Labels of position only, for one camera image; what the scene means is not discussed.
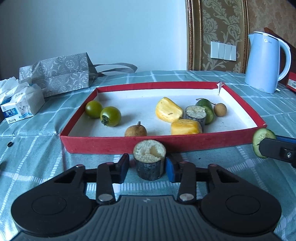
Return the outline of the light blue electric kettle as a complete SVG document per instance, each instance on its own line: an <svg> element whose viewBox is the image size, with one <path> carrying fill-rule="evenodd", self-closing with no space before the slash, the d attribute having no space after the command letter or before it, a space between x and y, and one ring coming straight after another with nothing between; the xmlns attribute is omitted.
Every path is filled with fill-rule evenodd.
<svg viewBox="0 0 296 241"><path fill-rule="evenodd" d="M245 83L265 93L273 94L289 72L291 52L288 44L271 34L255 31L248 35L250 53ZM280 72L280 48L285 52L285 67Z"/></svg>

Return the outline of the grey patterned gift bag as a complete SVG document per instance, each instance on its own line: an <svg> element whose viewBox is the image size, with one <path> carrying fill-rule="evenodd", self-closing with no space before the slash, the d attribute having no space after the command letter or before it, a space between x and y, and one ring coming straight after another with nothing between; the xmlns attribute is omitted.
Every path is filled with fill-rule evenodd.
<svg viewBox="0 0 296 241"><path fill-rule="evenodd" d="M44 97L50 97L74 90L88 88L98 77L107 72L135 73L137 66L130 63L115 63L116 68L98 72L89 55L79 53L37 61L19 69L19 83L38 85Z"/></svg>

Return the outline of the brown longan without stem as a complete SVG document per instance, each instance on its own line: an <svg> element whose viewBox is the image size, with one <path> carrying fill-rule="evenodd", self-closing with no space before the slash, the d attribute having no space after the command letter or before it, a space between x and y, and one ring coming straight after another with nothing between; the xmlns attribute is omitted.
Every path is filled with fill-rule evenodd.
<svg viewBox="0 0 296 241"><path fill-rule="evenodd" d="M147 130L139 121L136 125L129 126L125 131L125 137L147 136Z"/></svg>

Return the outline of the small green cucumber slice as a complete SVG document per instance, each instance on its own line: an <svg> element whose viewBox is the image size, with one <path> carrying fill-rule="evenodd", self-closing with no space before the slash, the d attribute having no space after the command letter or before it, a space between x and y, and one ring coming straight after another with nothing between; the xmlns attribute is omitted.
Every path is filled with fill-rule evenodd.
<svg viewBox="0 0 296 241"><path fill-rule="evenodd" d="M273 131L267 129L267 128L260 128L258 129L252 139L252 147L255 155L259 158L266 159L266 156L263 156L259 150L259 144L260 142L265 139L265 138L270 138L270 139L276 139L276 135Z"/></svg>

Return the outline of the green tomato with calyx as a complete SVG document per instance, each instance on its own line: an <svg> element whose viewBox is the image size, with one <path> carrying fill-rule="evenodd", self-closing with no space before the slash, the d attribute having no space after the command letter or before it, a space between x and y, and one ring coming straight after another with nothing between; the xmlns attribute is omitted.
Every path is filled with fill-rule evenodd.
<svg viewBox="0 0 296 241"><path fill-rule="evenodd" d="M117 126L121 121L121 112L114 106L105 107L100 113L100 120L104 126Z"/></svg>

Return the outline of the green cucumber chunk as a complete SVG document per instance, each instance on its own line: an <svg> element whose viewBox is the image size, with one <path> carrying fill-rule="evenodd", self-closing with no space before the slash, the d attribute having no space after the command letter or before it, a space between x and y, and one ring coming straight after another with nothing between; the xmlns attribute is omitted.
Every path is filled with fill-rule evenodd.
<svg viewBox="0 0 296 241"><path fill-rule="evenodd" d="M206 125L211 124L214 120L214 111L213 111L211 102L205 98L201 98L197 101L196 106L201 106L205 109L205 112L206 112L205 124Z"/></svg>

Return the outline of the dark sugarcane chunk bitten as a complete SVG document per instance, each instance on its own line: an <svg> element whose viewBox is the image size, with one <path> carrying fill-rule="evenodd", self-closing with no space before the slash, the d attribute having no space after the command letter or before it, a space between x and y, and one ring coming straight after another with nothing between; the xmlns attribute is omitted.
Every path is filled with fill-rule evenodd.
<svg viewBox="0 0 296 241"><path fill-rule="evenodd" d="M154 181L164 172L166 148L156 140L143 140L133 149L137 174L140 178Z"/></svg>

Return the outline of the brown longan with stem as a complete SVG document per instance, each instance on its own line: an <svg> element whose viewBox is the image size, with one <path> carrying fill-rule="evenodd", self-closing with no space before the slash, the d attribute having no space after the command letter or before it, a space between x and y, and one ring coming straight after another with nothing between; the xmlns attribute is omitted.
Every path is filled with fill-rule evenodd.
<svg viewBox="0 0 296 241"><path fill-rule="evenodd" d="M213 111L216 116L224 117L227 114L227 107L223 103L217 103L213 105Z"/></svg>

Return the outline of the gold ornate wall frame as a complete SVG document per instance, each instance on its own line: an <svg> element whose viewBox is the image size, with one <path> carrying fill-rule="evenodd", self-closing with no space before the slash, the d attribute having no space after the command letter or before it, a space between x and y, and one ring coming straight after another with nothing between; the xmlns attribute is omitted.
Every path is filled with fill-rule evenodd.
<svg viewBox="0 0 296 241"><path fill-rule="evenodd" d="M185 1L187 68L244 73L248 56L247 1ZM235 61L210 57L211 42L236 46Z"/></svg>

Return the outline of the red small box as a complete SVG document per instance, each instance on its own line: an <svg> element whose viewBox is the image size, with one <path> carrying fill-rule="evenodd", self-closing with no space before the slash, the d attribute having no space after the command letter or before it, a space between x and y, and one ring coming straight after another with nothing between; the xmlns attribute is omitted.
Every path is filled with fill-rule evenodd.
<svg viewBox="0 0 296 241"><path fill-rule="evenodd" d="M286 87L289 90L296 92L296 74L295 73L293 73L293 72L289 73Z"/></svg>

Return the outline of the dark sugarcane chunk whole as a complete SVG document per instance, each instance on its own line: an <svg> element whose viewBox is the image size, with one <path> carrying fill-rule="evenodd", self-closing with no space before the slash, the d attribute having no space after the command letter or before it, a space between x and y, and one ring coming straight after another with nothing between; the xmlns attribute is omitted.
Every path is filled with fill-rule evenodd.
<svg viewBox="0 0 296 241"><path fill-rule="evenodd" d="M205 127L206 116L205 108L202 106L190 105L185 109L185 118L199 122L202 130Z"/></svg>

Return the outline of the white wall switch panel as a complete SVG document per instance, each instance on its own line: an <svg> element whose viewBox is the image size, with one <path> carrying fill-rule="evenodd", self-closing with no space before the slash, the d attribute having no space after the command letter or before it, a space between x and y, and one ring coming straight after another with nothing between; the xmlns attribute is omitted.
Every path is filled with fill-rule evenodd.
<svg viewBox="0 0 296 241"><path fill-rule="evenodd" d="M210 58L236 61L236 49L237 47L235 45L211 41Z"/></svg>

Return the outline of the green tomato round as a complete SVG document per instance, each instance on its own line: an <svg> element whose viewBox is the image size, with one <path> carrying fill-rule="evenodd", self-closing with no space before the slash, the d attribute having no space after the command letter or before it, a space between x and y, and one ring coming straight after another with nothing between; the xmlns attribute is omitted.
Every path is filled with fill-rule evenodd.
<svg viewBox="0 0 296 241"><path fill-rule="evenodd" d="M103 109L102 104L97 100L89 101L85 106L85 114L92 119L100 118Z"/></svg>

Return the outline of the white tissue pack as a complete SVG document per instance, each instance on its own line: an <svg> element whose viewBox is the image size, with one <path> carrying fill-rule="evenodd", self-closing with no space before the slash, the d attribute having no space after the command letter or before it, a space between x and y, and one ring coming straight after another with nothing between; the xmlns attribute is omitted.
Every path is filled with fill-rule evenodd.
<svg viewBox="0 0 296 241"><path fill-rule="evenodd" d="M31 118L45 104L41 88L15 77L1 81L1 111L8 124Z"/></svg>

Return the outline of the yellow jackfruit piece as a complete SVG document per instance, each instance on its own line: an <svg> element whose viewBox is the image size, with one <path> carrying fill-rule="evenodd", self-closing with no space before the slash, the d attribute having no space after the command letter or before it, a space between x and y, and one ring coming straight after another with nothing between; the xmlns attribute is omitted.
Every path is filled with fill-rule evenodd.
<svg viewBox="0 0 296 241"><path fill-rule="evenodd" d="M172 135L193 135L203 133L199 122L190 119L181 119L171 123Z"/></svg>
<svg viewBox="0 0 296 241"><path fill-rule="evenodd" d="M156 105L156 116L165 122L173 123L183 117L183 109L167 97Z"/></svg>

